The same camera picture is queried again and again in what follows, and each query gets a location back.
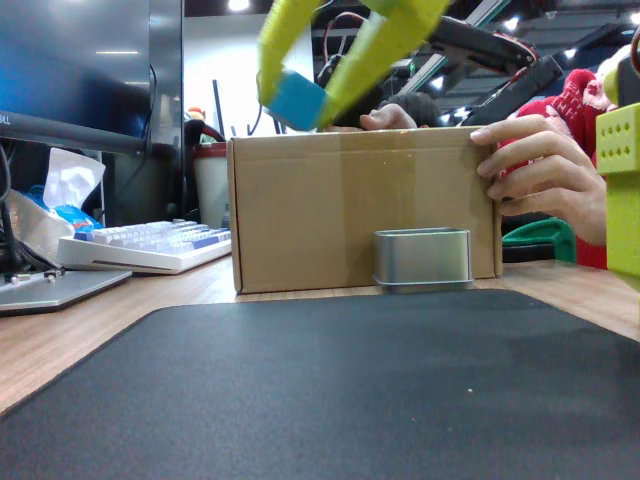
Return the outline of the person's right hand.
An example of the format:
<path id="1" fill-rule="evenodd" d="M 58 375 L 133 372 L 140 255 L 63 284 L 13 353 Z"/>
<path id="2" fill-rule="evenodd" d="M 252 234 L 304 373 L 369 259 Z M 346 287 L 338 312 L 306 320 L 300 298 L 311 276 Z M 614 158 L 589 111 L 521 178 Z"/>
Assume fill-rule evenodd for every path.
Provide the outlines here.
<path id="1" fill-rule="evenodd" d="M 361 115 L 357 127 L 329 125 L 324 132 L 358 132 L 379 130 L 415 129 L 416 122 L 399 105 L 388 104 L 380 109 Z"/>

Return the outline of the person's left hand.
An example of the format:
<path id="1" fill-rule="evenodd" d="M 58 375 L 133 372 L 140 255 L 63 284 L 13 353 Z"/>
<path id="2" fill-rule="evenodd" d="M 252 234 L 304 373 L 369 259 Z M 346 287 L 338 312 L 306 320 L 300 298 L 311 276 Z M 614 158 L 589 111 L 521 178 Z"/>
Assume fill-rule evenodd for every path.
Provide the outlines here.
<path id="1" fill-rule="evenodd" d="M 471 133 L 496 150 L 477 167 L 503 216 L 544 213 L 566 221 L 587 243 L 606 244 L 606 183 L 591 158 L 540 115 L 507 119 Z"/>

